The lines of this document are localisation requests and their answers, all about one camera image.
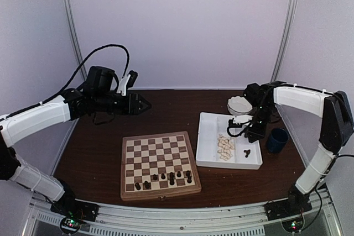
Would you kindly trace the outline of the dark knight piece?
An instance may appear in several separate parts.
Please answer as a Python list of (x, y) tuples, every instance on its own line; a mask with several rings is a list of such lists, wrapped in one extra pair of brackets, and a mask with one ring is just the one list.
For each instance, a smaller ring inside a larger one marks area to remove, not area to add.
[(148, 181), (145, 181), (145, 182), (144, 182), (144, 188), (145, 188), (146, 190), (150, 189), (150, 183), (149, 183)]

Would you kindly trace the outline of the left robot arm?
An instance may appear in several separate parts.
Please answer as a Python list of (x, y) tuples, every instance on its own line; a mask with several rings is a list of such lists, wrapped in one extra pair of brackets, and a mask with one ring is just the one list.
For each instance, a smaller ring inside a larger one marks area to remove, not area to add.
[(139, 115), (152, 105), (140, 94), (130, 92), (138, 77), (131, 70), (119, 79), (115, 71), (92, 66), (85, 82), (78, 88), (64, 89), (47, 102), (16, 114), (1, 116), (1, 180), (10, 180), (57, 202), (67, 216), (74, 216), (80, 205), (64, 182), (51, 177), (24, 161), (13, 146), (20, 140), (59, 123), (98, 112)]

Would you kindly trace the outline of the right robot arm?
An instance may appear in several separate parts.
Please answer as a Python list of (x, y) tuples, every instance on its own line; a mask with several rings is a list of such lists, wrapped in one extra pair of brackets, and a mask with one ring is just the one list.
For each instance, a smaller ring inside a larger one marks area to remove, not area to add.
[(265, 137), (270, 117), (276, 108), (287, 107), (298, 112), (290, 125), (292, 133), (304, 133), (299, 138), (303, 148), (312, 155), (304, 172), (289, 189), (284, 210), (294, 215), (308, 202), (309, 193), (329, 173), (341, 149), (353, 135), (353, 116), (347, 94), (343, 91), (328, 92), (274, 81), (259, 85), (247, 85), (245, 99), (254, 107), (253, 118), (244, 130), (249, 142)]

